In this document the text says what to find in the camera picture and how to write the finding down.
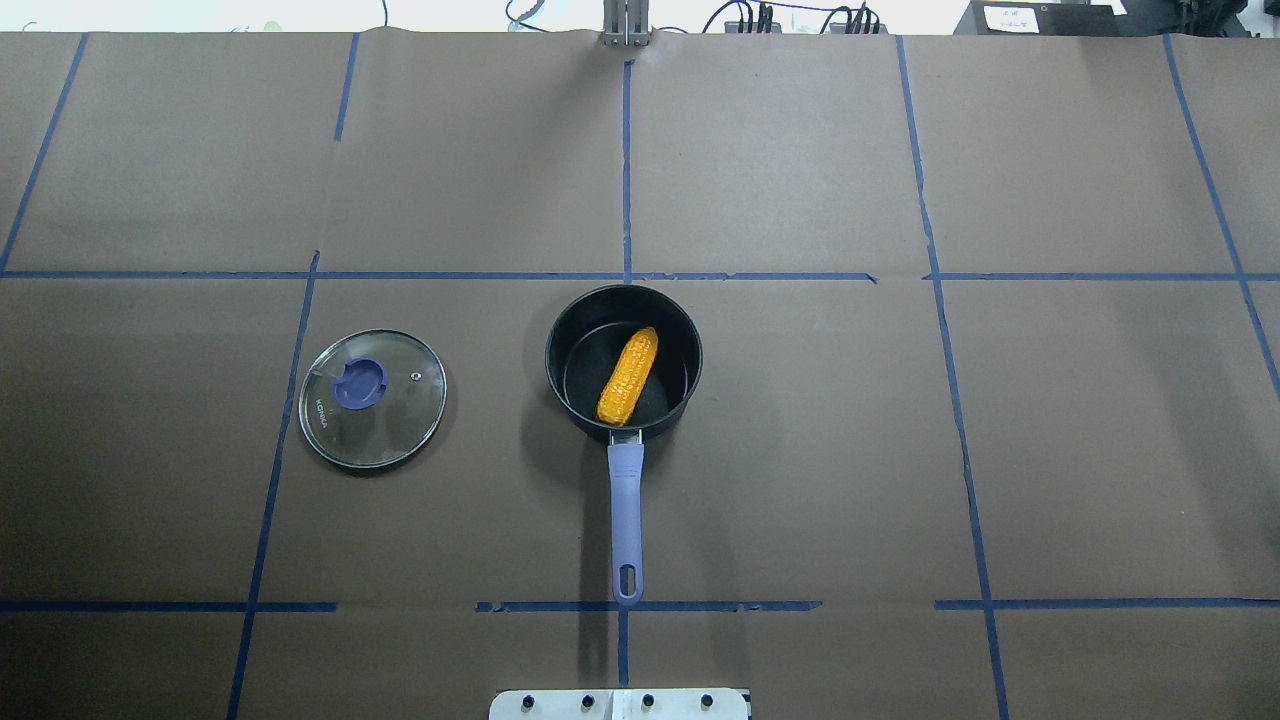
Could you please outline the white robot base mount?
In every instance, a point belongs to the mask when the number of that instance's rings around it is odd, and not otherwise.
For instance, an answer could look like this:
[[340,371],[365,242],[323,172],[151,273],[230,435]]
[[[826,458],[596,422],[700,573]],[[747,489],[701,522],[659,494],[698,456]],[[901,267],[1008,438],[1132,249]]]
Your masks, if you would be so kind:
[[489,719],[753,719],[748,691],[591,688],[502,691]]

